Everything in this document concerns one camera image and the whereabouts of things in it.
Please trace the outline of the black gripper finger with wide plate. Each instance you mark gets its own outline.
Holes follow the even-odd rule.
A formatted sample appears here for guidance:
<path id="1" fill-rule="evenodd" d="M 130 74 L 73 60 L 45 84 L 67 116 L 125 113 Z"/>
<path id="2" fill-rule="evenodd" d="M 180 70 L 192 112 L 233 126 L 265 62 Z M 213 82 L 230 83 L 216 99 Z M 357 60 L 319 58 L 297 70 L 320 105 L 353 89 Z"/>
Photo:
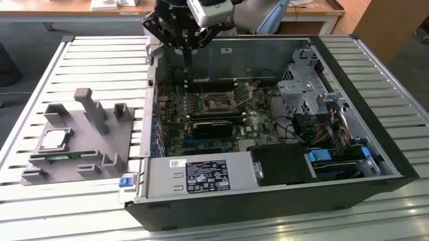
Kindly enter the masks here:
<path id="1" fill-rule="evenodd" d="M 192 58 L 193 58 L 193 51 L 204 48 L 214 37 L 218 35 L 221 30 L 224 30 L 225 24 L 220 23 L 213 25 L 201 32 L 198 32 L 198 28 L 193 27 L 188 31 L 188 73 L 192 73 Z"/>

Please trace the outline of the black gripper finger with narrow bars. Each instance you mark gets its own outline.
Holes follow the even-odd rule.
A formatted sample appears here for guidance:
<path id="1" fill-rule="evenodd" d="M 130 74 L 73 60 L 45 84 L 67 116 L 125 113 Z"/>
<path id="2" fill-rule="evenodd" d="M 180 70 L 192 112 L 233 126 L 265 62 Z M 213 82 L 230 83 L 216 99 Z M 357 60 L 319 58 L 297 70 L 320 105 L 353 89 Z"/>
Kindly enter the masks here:
<path id="1" fill-rule="evenodd" d="M 146 15 L 143 26 L 164 45 L 169 48 L 176 48 L 182 52 L 184 71 L 188 74 L 188 42 L 184 37 L 184 31 L 174 31 L 162 20 L 156 10 Z"/>

